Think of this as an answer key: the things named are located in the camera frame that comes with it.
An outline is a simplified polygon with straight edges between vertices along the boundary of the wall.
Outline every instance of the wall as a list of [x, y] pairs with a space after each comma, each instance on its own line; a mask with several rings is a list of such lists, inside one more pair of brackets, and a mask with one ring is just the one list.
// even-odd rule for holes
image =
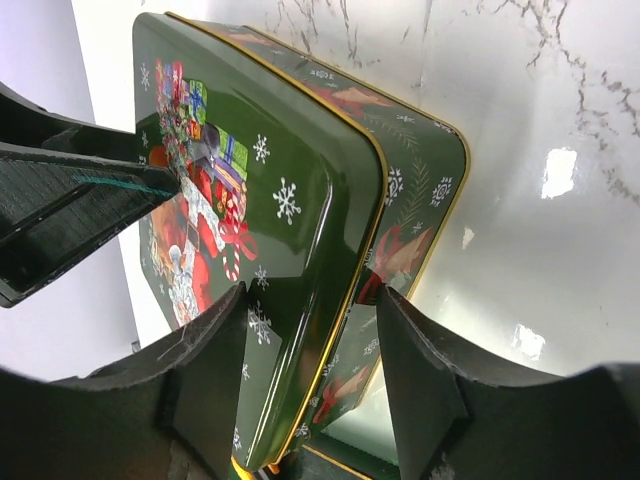
[[[93, 121], [70, 0], [0, 0], [0, 81], [49, 111]], [[137, 339], [117, 240], [12, 309], [0, 365], [44, 380], [85, 375]]]

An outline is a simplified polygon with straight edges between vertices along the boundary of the gold rim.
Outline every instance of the gold rim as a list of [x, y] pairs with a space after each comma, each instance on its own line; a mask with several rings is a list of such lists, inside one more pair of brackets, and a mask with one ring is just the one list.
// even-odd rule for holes
[[331, 353], [331, 349], [333, 348], [333, 345], [336, 341], [336, 337], [338, 335], [338, 331], [340, 330], [340, 327], [342, 326], [342, 324], [345, 321], [345, 312], [348, 308], [348, 303], [352, 297], [352, 293], [355, 290], [355, 287], [357, 285], [357, 281], [359, 278], [358, 273], [362, 270], [362, 267], [364, 265], [364, 259], [365, 256], [367, 254], [367, 252], [369, 251], [369, 249], [372, 247], [373, 245], [373, 241], [375, 238], [375, 232], [377, 230], [378, 225], [380, 224], [380, 218], [382, 217], [382, 212], [384, 211], [384, 199], [387, 195], [387, 188], [388, 188], [388, 175], [389, 175], [389, 165], [387, 163], [387, 159], [384, 155], [384, 151], [382, 150], [382, 147], [380, 146], [380, 144], [378, 143], [378, 140], [371, 135], [371, 133], [369, 133], [369, 131], [364, 128], [362, 125], [360, 125], [359, 123], [357, 123], [356, 121], [354, 121], [351, 117], [349, 117], [348, 115], [346, 115], [344, 112], [342, 112], [341, 110], [337, 109], [336, 107], [334, 107], [333, 105], [331, 105], [330, 103], [326, 102], [322, 97], [320, 97], [319, 95], [317, 95], [316, 93], [314, 93], [311, 89], [305, 87], [301, 82], [299, 82], [298, 80], [296, 80], [295, 78], [291, 77], [290, 75], [286, 74], [285, 72], [282, 72], [281, 70], [277, 69], [276, 67], [274, 67], [273, 65], [271, 65], [270, 63], [268, 63], [267, 61], [265, 61], [264, 59], [262, 59], [261, 57], [259, 57], [258, 55], [256, 55], [255, 53], [253, 53], [251, 50], [245, 48], [242, 45], [239, 45], [227, 38], [225, 38], [224, 36], [218, 34], [217, 32], [205, 27], [204, 25], [200, 25], [198, 23], [195, 23], [191, 20], [188, 20], [186, 18], [183, 18], [179, 15], [176, 15], [175, 13], [172, 12], [167, 12], [166, 13], [167, 16], [178, 20], [182, 23], [185, 23], [197, 30], [200, 30], [201, 32], [207, 33], [209, 35], [211, 35], [212, 37], [216, 38], [217, 40], [229, 45], [232, 48], [235, 48], [236, 50], [238, 50], [239, 52], [243, 53], [244, 55], [246, 55], [247, 57], [251, 58], [253, 61], [259, 63], [260, 65], [262, 65], [263, 67], [265, 67], [267, 70], [271, 71], [272, 73], [274, 73], [275, 75], [279, 76], [281, 79], [285, 80], [286, 82], [288, 82], [289, 84], [291, 84], [293, 87], [297, 88], [298, 90], [300, 90], [301, 92], [303, 92], [304, 94], [306, 94], [307, 96], [309, 96], [310, 98], [312, 98], [313, 100], [315, 100], [317, 103], [319, 103], [320, 105], [322, 105], [324, 108], [328, 109], [329, 111], [331, 111], [334, 115], [338, 116], [338, 118], [342, 119], [342, 121], [344, 121], [345, 123], [347, 123], [348, 125], [350, 125], [352, 128], [354, 128], [355, 130], [357, 130], [359, 133], [361, 133], [367, 140], [369, 140], [369, 142], [371, 143], [371, 145], [373, 146], [374, 150], [376, 151], [376, 153], [378, 154], [378, 160], [380, 162], [380, 168], [381, 168], [381, 182], [382, 182], [382, 188], [381, 188], [381, 192], [380, 192], [380, 199], [378, 201], [378, 208], [376, 209], [375, 212], [375, 218], [374, 218], [374, 222], [371, 225], [371, 228], [369, 229], [369, 232], [367, 233], [367, 237], [366, 237], [366, 248], [363, 249], [362, 254], [360, 255], [360, 258], [358, 259], [358, 265], [357, 265], [357, 269], [354, 273], [354, 276], [351, 278], [351, 282], [349, 284], [349, 288], [347, 289], [346, 295], [342, 301], [342, 305], [340, 306], [340, 309], [338, 310], [338, 315], [336, 317], [335, 320], [335, 324], [332, 327], [331, 333], [329, 334], [329, 339], [327, 340], [327, 343], [325, 344], [325, 347], [323, 349], [323, 353], [322, 356], [320, 358], [319, 364], [318, 364], [318, 369], [316, 370], [314, 376], [313, 376], [313, 380], [311, 381], [311, 385], [309, 386], [309, 389], [307, 390], [307, 393], [304, 396], [304, 400], [300, 406], [300, 409], [295, 417], [295, 420], [292, 424], [292, 428], [291, 431], [289, 432], [289, 434], [287, 435], [287, 438], [280, 450], [280, 452], [278, 453], [278, 455], [276, 456], [276, 459], [274, 462], [272, 463], [279, 463], [280, 460], [282, 460], [282, 457], [284, 457], [284, 453], [287, 451], [287, 448], [289, 446], [289, 444], [291, 443], [291, 440], [293, 439], [293, 436], [295, 434], [296, 428], [298, 427], [298, 424], [300, 423], [300, 421], [302, 420], [302, 417], [305, 414], [306, 411], [306, 406], [309, 404], [309, 400], [311, 399], [311, 396], [313, 395], [313, 393], [315, 392], [315, 389], [318, 386], [318, 381], [320, 380], [320, 376], [322, 375], [322, 367], [324, 366], [324, 364], [327, 362], [327, 359], [329, 357], [329, 353]]
[[[314, 57], [313, 55], [309, 55], [306, 52], [303, 52], [302, 50], [299, 50], [298, 48], [292, 46], [292, 45], [288, 45], [285, 42], [277, 39], [276, 37], [263, 32], [262, 30], [255, 28], [255, 27], [248, 27], [245, 26], [245, 28], [259, 34], [262, 35], [266, 38], [268, 38], [269, 40], [282, 45], [285, 48], [288, 48], [290, 50], [293, 50], [294, 52], [298, 53], [299, 55], [303, 55], [307, 58], [309, 58], [309, 60], [312, 60], [314, 62], [316, 62], [319, 65], [322, 65], [325, 68], [328, 68], [329, 70], [333, 70], [335, 72], [338, 72], [340, 75], [345, 76], [346, 78], [350, 79], [353, 82], [359, 83], [360, 85], [363, 85], [365, 87], [367, 87], [368, 89], [379, 93], [380, 95], [384, 95], [385, 97], [393, 100], [396, 103], [399, 103], [400, 105], [408, 108], [409, 110], [413, 110], [414, 112], [430, 118], [431, 120], [435, 120], [438, 123], [441, 123], [442, 125], [446, 125], [447, 127], [451, 128], [451, 130], [453, 130], [455, 132], [455, 134], [458, 136], [458, 138], [460, 139], [460, 141], [462, 142], [462, 147], [464, 149], [464, 173], [462, 174], [462, 179], [460, 180], [460, 185], [458, 186], [458, 189], [456, 190], [456, 192], [453, 195], [453, 199], [451, 200], [451, 205], [449, 205], [449, 208], [447, 209], [446, 213], [444, 214], [444, 218], [442, 219], [442, 223], [440, 224], [440, 228], [438, 229], [438, 231], [436, 232], [434, 238], [433, 238], [433, 242], [431, 243], [431, 245], [429, 246], [429, 250], [427, 250], [427, 253], [425, 254], [424, 257], [424, 261], [422, 262], [422, 265], [420, 265], [420, 269], [418, 270], [418, 273], [416, 274], [416, 278], [413, 280], [413, 283], [411, 284], [411, 288], [409, 288], [409, 292], [407, 292], [407, 299], [411, 300], [413, 297], [413, 294], [418, 286], [418, 283], [420, 283], [420, 279], [422, 278], [422, 275], [424, 274], [424, 269], [427, 267], [427, 263], [429, 263], [429, 260], [431, 259], [431, 255], [433, 254], [433, 251], [435, 250], [435, 247], [438, 243], [438, 240], [440, 240], [440, 236], [442, 235], [442, 231], [444, 230], [444, 227], [446, 226], [447, 222], [449, 221], [449, 217], [451, 216], [451, 212], [453, 211], [453, 209], [456, 206], [456, 203], [458, 203], [458, 199], [460, 198], [460, 193], [462, 192], [462, 188], [464, 187], [465, 183], [467, 183], [467, 179], [469, 178], [469, 170], [471, 167], [471, 154], [470, 154], [470, 148], [469, 148], [469, 143], [467, 142], [467, 139], [464, 137], [464, 135], [462, 134], [462, 132], [460, 130], [458, 130], [454, 125], [451, 125], [449, 122], [447, 122], [446, 120], [443, 120], [439, 117], [436, 117], [435, 115], [431, 114], [431, 113], [427, 113], [423, 110], [420, 110], [419, 108], [405, 102], [404, 100], [402, 100], [401, 98], [396, 97], [395, 95], [392, 95], [390, 93], [387, 93], [385, 91], [380, 90], [378, 87], [371, 85], [359, 78], [354, 77], [353, 75], [351, 75], [350, 73], [347, 73], [343, 70], [340, 70], [339, 68], [335, 67], [334, 65], [330, 65], [329, 63], [320, 60], [316, 57]], [[373, 376], [374, 374], [378, 371], [378, 369], [380, 368], [381, 365], [381, 357], [380, 355], [378, 355], [378, 360], [376, 360], [376, 364], [373, 367], [373, 370], [371, 371], [371, 374], [369, 375], [369, 378], [367, 379], [367, 382], [365, 384], [365, 387], [362, 389], [362, 394], [360, 395], [360, 397], [358, 397], [358, 400], [356, 401], [356, 403], [353, 406], [353, 409], [356, 409], [360, 406], [360, 404], [362, 403], [362, 400], [364, 399], [364, 397], [367, 395], [368, 391], [369, 391], [369, 387], [371, 384], [371, 381], [373, 380]]]
[[231, 455], [231, 465], [233, 465], [233, 469], [236, 471], [241, 480], [254, 480], [253, 475], [251, 475], [240, 465], [238, 465], [238, 462], [236, 462], [236, 459], [233, 458], [233, 455]]
[[341, 469], [349, 472], [351, 475], [354, 475], [354, 476], [356, 476], [358, 478], [361, 478], [362, 480], [373, 480], [371, 477], [367, 477], [366, 475], [363, 475], [362, 473], [354, 470], [353, 468], [348, 467], [344, 463], [340, 463], [339, 461], [329, 457], [328, 455], [325, 455], [322, 452], [319, 452], [318, 450], [315, 450], [315, 449], [309, 447], [308, 445], [303, 445], [302, 448], [304, 448], [305, 450], [309, 450], [314, 455], [319, 456], [323, 460], [326, 460], [327, 462], [334, 464], [336, 467], [340, 467]]

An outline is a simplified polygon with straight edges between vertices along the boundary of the tin lid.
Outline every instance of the tin lid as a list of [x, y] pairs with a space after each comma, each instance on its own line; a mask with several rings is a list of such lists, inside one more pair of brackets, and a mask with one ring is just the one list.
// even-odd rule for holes
[[142, 269], [173, 328], [250, 285], [234, 456], [254, 470], [276, 460], [318, 380], [387, 168], [348, 116], [224, 42], [151, 14], [133, 37], [138, 158], [169, 161], [182, 182], [140, 222]]

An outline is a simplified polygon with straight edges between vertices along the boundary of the christmas tin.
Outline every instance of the christmas tin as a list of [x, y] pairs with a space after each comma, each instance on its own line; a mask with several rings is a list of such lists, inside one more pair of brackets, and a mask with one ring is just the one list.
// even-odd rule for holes
[[379, 360], [376, 293], [411, 294], [465, 144], [247, 27], [143, 14], [133, 34], [138, 158], [182, 185], [140, 222], [142, 269], [174, 329], [249, 285], [232, 440], [255, 471], [357, 405]]

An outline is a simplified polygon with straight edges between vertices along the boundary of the candy cane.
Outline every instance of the candy cane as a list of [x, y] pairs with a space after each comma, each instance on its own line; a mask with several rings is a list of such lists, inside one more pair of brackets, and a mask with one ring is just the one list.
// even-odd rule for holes
[[240, 218], [238, 216], [238, 197], [236, 192], [234, 191], [231, 200], [227, 204], [229, 209], [227, 214], [231, 214], [232, 219], [232, 228], [233, 235], [236, 241], [233, 244], [233, 256], [235, 257], [235, 263], [233, 265], [233, 270], [229, 268], [229, 264], [227, 263], [227, 249], [224, 250], [224, 256], [222, 257], [222, 265], [224, 266], [224, 273], [227, 275], [227, 278], [232, 282], [236, 282], [238, 280], [238, 276], [240, 275], [240, 246], [238, 245], [238, 233], [240, 231]]

